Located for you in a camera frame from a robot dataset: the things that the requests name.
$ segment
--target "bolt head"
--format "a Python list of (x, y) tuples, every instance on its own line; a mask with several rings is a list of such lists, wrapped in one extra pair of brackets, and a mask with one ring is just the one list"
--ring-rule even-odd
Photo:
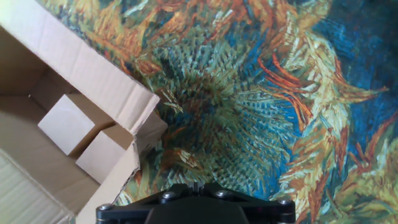
[(226, 197), (229, 194), (229, 192), (227, 190), (219, 190), (216, 192), (216, 196), (217, 197)]
[(164, 199), (170, 199), (170, 198), (174, 198), (175, 197), (175, 193), (174, 192), (165, 192), (163, 194), (163, 198)]
[(113, 204), (111, 204), (111, 203), (106, 203), (106, 204), (103, 204), (103, 205), (98, 207), (98, 209), (100, 209), (102, 211), (103, 210), (109, 210), (111, 208), (113, 208)]
[(278, 199), (278, 202), (282, 205), (287, 205), (288, 203), (292, 202), (292, 199), (289, 196), (284, 196)]

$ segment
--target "floor mat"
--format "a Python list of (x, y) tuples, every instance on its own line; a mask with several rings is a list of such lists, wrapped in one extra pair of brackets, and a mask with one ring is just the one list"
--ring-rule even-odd
[(397, 220), (397, 1), (39, 2), (162, 99), (119, 204), (217, 181), (298, 223)]

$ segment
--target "patterned rug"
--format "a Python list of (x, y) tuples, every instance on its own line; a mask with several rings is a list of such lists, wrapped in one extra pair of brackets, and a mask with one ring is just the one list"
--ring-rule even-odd
[(217, 181), (297, 223), (398, 220), (393, 0), (38, 0), (161, 97), (117, 203)]

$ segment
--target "black metal mount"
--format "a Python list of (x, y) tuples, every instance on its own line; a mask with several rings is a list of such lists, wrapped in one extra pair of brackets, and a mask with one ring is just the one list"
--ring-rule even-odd
[(217, 183), (174, 184), (168, 190), (126, 206), (96, 209), (97, 224), (294, 223), (289, 198), (263, 201)]

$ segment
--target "cardboard box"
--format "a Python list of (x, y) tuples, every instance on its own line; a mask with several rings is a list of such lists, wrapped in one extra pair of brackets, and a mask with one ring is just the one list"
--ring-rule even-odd
[[(159, 102), (158, 96), (146, 90), (141, 84), (135, 82), (105, 58), (98, 55), (83, 40), (68, 30), (35, 0), (0, 1), (0, 25), (6, 30), (5, 32), (0, 29), (2, 30), (0, 31), (0, 36), (3, 37), (4, 35), (7, 41), (15, 43), (14, 47), (9, 45), (10, 47), (5, 47), (4, 50), (2, 48), (0, 52), (0, 55), (3, 55), (3, 57), (0, 57), (0, 94), (2, 95), (12, 95), (13, 97), (16, 95), (27, 96), (31, 94), (32, 88), (40, 80), (44, 71), (47, 71), (50, 66), (80, 93), (99, 106), (123, 128), (132, 133), (133, 136), (139, 133), (156, 104)], [(18, 41), (9, 40), (8, 33)], [(5, 43), (5, 40), (2, 38), (0, 38), (0, 40), (0, 44)], [(18, 45), (19, 42), (25, 45), (29, 50), (26, 50), (22, 45)], [(17, 123), (22, 124), (26, 121), (27, 119), (24, 117), (18, 116), (16, 119)], [(6, 123), (4, 126), (5, 129), (7, 129), (7, 125), (13, 124)], [(34, 133), (41, 132), (39, 129), (35, 129)], [(24, 141), (24, 146), (30, 146), (29, 143), (32, 142), (32, 140), (29, 139), (31, 137), (22, 140), (18, 132), (14, 132), (10, 138), (17, 139), (20, 142)], [(46, 143), (35, 145), (36, 148), (41, 149), (42, 146), (51, 143), (51, 140), (47, 139), (44, 142)], [(10, 149), (17, 149), (18, 147), (16, 147), (15, 144), (16, 140), (11, 141), (9, 143)], [(51, 152), (60, 152), (55, 154), (61, 158), (68, 158), (62, 151), (57, 149), (54, 144), (52, 144), (52, 147), (49, 147), (48, 150)], [(97, 191), (92, 195), (87, 204), (78, 212), (81, 208), (80, 205), (84, 204), (82, 203), (84, 201), (76, 201), (72, 200), (72, 198), (80, 196), (78, 193), (80, 193), (79, 189), (82, 183), (78, 180), (69, 178), (68, 181), (71, 182), (57, 182), (57, 179), (61, 178), (61, 180), (63, 180), (68, 174), (68, 172), (65, 173), (65, 170), (62, 169), (57, 170), (64, 173), (59, 173), (57, 175), (53, 173), (50, 180), (44, 178), (48, 172), (52, 171), (52, 166), (58, 164), (57, 161), (52, 160), (56, 158), (55, 156), (45, 157), (45, 155), (47, 155), (46, 153), (42, 154), (43, 156), (34, 156), (35, 152), (37, 152), (36, 150), (10, 151), (15, 151), (11, 156), (13, 159), (24, 158), (29, 160), (29, 157), (35, 157), (37, 161), (40, 161), (40, 159), (48, 160), (46, 162), (46, 167), (40, 166), (40, 163), (35, 163), (37, 167), (28, 165), (20, 167), (21, 170), (23, 170), (23, 172), (21, 171), (20, 173), (25, 174), (24, 178), (29, 178), (34, 182), (29, 185), (32, 186), (32, 188), (29, 188), (30, 191), (29, 189), (26, 191), (28, 195), (40, 193), (48, 200), (42, 200), (43, 197), (32, 196), (30, 199), (34, 198), (35, 200), (30, 200), (30, 202), (32, 202), (30, 204), (24, 200), (26, 198), (23, 196), (26, 194), (22, 194), (19, 191), (7, 191), (6, 195), (0, 194), (0, 207), (3, 203), (7, 203), (7, 208), (12, 208), (15, 214), (20, 214), (20, 216), (15, 219), (7, 217), (10, 213), (0, 215), (0, 223), (10, 223), (14, 221), (16, 223), (22, 223), (23, 220), (32, 220), (30, 223), (65, 223), (68, 221), (68, 214), (76, 215), (77, 213), (77, 224), (95, 223), (95, 208), (102, 203), (113, 202), (121, 191), (125, 181), (139, 168), (137, 146), (136, 144), (132, 144), (114, 166), (104, 182), (99, 186)], [(75, 163), (73, 163), (73, 165), (74, 168), (78, 169)], [(34, 170), (40, 173), (43, 179), (35, 178), (33, 175), (30, 175)], [(72, 186), (71, 192), (74, 191), (74, 193), (68, 195), (63, 194), (61, 190), (58, 193), (56, 191), (46, 191), (42, 187), (44, 184), (55, 184), (56, 186), (54, 189), (59, 189), (65, 187), (64, 184), (69, 184)], [(81, 192), (81, 194), (87, 197), (91, 196), (88, 192)], [(65, 200), (68, 199), (70, 201), (63, 202), (57, 200), (58, 195), (63, 195)], [(65, 204), (69, 204), (69, 206), (75, 204), (75, 210), (69, 210)], [(54, 206), (59, 208), (59, 212), (55, 211), (50, 213), (49, 211)]]
[(78, 93), (78, 90), (54, 70), (48, 68), (33, 87), (30, 96), (43, 109), (49, 111), (64, 94), (69, 93)]
[(77, 159), (76, 164), (102, 184), (132, 140), (132, 134), (120, 125), (104, 129)]
[(82, 94), (63, 95), (39, 128), (66, 154), (80, 155), (114, 121)]

